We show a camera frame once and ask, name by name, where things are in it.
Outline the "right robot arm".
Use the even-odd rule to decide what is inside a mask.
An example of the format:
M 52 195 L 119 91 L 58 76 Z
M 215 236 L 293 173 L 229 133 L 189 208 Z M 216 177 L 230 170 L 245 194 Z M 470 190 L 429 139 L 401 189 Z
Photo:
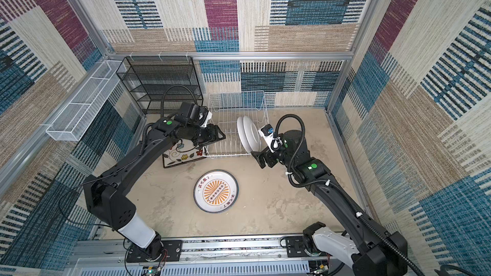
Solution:
M 266 125 L 258 135 L 267 144 L 261 152 L 252 152 L 260 167 L 284 165 L 290 185 L 312 193 L 347 232 L 342 236 L 322 224 L 309 226 L 304 231 L 304 242 L 310 252 L 334 256 L 355 275 L 405 275 L 408 272 L 404 237 L 400 233 L 389 233 L 366 214 L 337 182 L 331 170 L 310 155 L 300 130 L 276 134 L 271 125 Z

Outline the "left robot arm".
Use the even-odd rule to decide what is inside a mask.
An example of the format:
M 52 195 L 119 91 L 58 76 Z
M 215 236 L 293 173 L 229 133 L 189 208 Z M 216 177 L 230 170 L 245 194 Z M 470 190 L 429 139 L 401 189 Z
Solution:
M 188 140 L 202 148 L 224 140 L 222 130 L 209 122 L 211 117 L 206 107 L 182 103 L 175 114 L 149 123 L 141 143 L 112 168 L 83 182 L 88 211 L 130 240 L 150 261 L 163 252 L 161 235 L 140 218 L 127 194 L 144 172 L 179 141 Z

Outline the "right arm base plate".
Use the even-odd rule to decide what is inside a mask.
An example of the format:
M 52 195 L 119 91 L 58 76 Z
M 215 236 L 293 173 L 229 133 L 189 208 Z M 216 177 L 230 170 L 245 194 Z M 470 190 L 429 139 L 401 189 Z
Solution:
M 288 258 L 317 259 L 332 257 L 331 254 L 326 252 L 312 253 L 307 251 L 302 236 L 284 236 L 280 239 L 280 246 L 286 250 Z

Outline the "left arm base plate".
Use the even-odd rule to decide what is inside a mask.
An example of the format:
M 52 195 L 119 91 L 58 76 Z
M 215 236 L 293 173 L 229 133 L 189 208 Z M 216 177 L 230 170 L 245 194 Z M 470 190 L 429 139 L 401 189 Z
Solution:
M 151 265 L 177 262 L 181 256 L 182 245 L 182 240 L 161 240 L 159 243 L 155 242 L 146 249 L 142 249 L 131 243 L 125 260 L 127 263 L 149 263 Z

